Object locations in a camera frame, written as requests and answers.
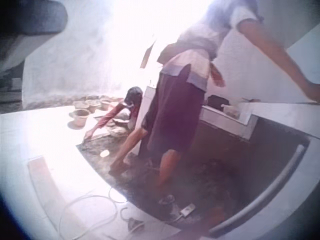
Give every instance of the wet floor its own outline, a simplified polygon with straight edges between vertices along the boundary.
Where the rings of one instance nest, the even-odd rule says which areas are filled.
[[[195,211],[189,217],[175,223],[179,228],[186,228],[199,221],[210,208],[224,206],[228,217],[242,208],[238,204],[239,189],[236,187],[232,171],[214,159],[198,164],[194,161],[192,164],[179,165],[166,187],[166,193],[173,195],[175,201],[168,205],[160,205],[161,196],[155,187],[159,166],[155,162],[153,167],[150,167],[147,160],[130,154],[125,160],[130,164],[129,170],[118,176],[109,174],[113,158],[125,141],[128,131],[112,123],[109,123],[107,128],[110,135],[93,139],[77,147],[107,183],[146,213],[162,221],[171,221],[180,215],[180,210],[192,203],[196,206]],[[100,153],[104,150],[108,150],[110,155],[101,157]]]

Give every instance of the clay pot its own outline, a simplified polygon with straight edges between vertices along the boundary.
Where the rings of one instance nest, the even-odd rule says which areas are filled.
[[[108,111],[111,101],[108,98],[101,98],[100,102],[102,110]]]
[[[101,103],[99,100],[86,100],[85,103],[89,104],[89,111],[94,114],[96,109],[100,107]]]
[[[77,109],[89,109],[90,105],[85,101],[74,101],[73,102],[74,108]]]
[[[75,126],[82,128],[86,125],[87,118],[90,115],[90,111],[86,109],[76,109],[72,116],[73,116],[73,123]]]

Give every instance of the dark skirt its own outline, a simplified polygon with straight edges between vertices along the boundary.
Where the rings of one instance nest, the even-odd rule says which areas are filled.
[[[179,76],[160,74],[155,96],[142,127],[149,132],[151,154],[183,153],[190,147],[199,122],[205,92],[187,82],[190,65]]]

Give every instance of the leg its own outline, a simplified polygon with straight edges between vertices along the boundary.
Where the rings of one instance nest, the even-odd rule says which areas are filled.
[[[148,134],[148,131],[142,127],[135,129],[127,137],[123,145],[120,147],[119,152],[115,156],[114,162],[111,164],[111,171],[117,172],[123,169],[124,159],[127,154],[137,145],[137,143]]]
[[[160,175],[157,182],[159,188],[162,188],[163,185],[169,180],[180,159],[181,153],[172,149],[168,150],[162,156],[160,164]]]

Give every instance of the person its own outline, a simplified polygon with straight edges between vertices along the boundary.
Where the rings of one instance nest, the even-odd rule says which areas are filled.
[[[111,119],[113,119],[118,113],[120,113],[123,109],[129,109],[129,122],[128,128],[133,130],[136,126],[136,121],[140,109],[140,105],[142,102],[143,92],[140,87],[134,86],[131,87],[123,101],[120,101],[117,106],[115,106],[110,112],[108,112],[105,116],[103,116],[98,123],[89,131],[87,131],[84,135],[83,140],[88,141],[92,138],[95,131],[104,127]]]
[[[148,150],[161,156],[157,185],[161,187],[170,179],[194,138],[208,79],[212,76],[217,86],[224,86],[221,79],[215,81],[218,70],[212,60],[232,29],[287,73],[307,97],[319,102],[320,86],[307,80],[285,49],[266,32],[262,22],[255,0],[213,1],[205,16],[160,54],[158,62],[163,67],[155,96],[141,127],[120,147],[111,169],[120,174],[125,169],[126,155],[149,135]]]

